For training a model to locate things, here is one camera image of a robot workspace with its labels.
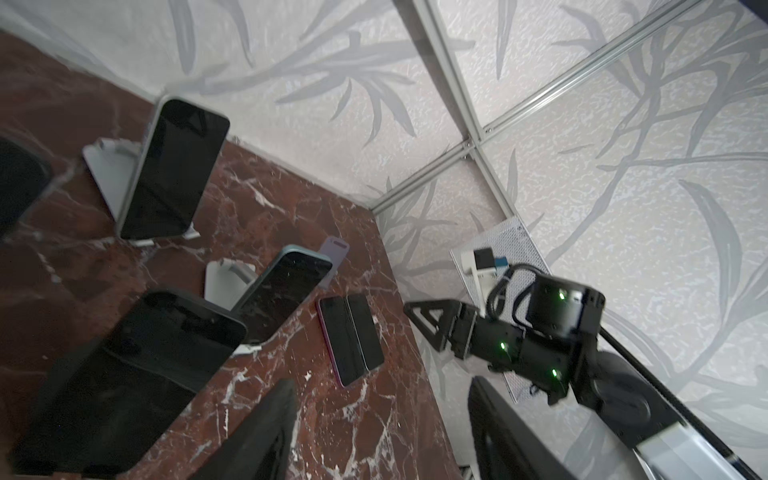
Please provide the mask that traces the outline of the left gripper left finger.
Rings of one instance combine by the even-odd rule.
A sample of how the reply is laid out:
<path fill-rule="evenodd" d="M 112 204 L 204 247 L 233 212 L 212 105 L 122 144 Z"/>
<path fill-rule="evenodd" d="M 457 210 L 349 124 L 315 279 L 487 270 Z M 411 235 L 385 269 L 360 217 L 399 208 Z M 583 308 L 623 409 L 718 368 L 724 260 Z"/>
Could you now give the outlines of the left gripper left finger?
<path fill-rule="evenodd" d="M 278 381 L 194 479 L 284 479 L 297 419 L 296 386 Z"/>

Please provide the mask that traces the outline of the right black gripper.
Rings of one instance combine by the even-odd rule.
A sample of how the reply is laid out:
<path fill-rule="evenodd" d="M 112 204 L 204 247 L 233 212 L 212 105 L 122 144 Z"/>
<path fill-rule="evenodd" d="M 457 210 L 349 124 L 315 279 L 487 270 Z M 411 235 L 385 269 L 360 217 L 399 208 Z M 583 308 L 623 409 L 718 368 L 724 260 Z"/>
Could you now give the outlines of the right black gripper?
<path fill-rule="evenodd" d="M 547 395 L 550 405 L 574 394 L 582 405 L 600 405 L 597 336 L 605 296 L 585 285 L 544 274 L 517 295 L 510 312 L 527 304 L 523 320 L 501 319 L 510 279 L 491 290 L 485 314 L 458 300 L 409 301 L 405 315 L 437 352 L 478 357 L 493 372 L 513 372 Z"/>

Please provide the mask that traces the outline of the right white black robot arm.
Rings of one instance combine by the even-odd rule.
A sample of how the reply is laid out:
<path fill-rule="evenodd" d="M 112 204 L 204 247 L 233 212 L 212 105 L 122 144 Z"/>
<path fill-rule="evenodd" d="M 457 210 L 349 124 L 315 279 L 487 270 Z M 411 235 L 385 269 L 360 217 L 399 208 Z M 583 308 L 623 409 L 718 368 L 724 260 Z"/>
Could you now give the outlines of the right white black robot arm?
<path fill-rule="evenodd" d="M 601 326 L 604 295 L 534 271 L 513 302 L 507 270 L 484 309 L 445 299 L 408 302 L 405 314 L 437 351 L 477 357 L 512 372 L 555 405 L 573 396 L 637 457 L 650 479 L 751 479 L 753 470 L 717 440 L 674 395 Z"/>

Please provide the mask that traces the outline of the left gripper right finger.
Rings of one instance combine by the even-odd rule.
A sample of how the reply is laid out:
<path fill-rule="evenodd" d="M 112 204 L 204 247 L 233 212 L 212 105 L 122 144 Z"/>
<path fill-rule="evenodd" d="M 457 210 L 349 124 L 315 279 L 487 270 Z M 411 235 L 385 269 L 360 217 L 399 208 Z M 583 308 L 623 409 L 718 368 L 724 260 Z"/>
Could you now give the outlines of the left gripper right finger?
<path fill-rule="evenodd" d="M 472 378 L 468 413 L 482 479 L 575 479 L 484 377 Z"/>

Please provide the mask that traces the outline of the purple-edged phone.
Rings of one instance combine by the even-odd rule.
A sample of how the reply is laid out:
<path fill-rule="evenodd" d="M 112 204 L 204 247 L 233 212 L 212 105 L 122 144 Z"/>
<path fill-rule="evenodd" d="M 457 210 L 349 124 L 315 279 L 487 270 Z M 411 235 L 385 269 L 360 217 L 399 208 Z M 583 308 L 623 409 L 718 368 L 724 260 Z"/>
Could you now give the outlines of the purple-edged phone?
<path fill-rule="evenodd" d="M 346 300 L 340 296 L 321 298 L 317 311 L 338 381 L 349 387 L 367 369 Z"/>

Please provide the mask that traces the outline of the teal phone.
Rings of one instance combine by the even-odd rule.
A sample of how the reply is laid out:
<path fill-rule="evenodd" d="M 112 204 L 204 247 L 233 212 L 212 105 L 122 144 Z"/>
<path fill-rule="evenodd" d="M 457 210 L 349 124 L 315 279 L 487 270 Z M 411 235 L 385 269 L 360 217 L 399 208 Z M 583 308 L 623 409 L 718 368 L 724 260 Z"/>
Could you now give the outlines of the teal phone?
<path fill-rule="evenodd" d="M 367 297 L 360 293 L 351 294 L 347 304 L 366 368 L 374 371 L 383 365 L 385 356 Z"/>

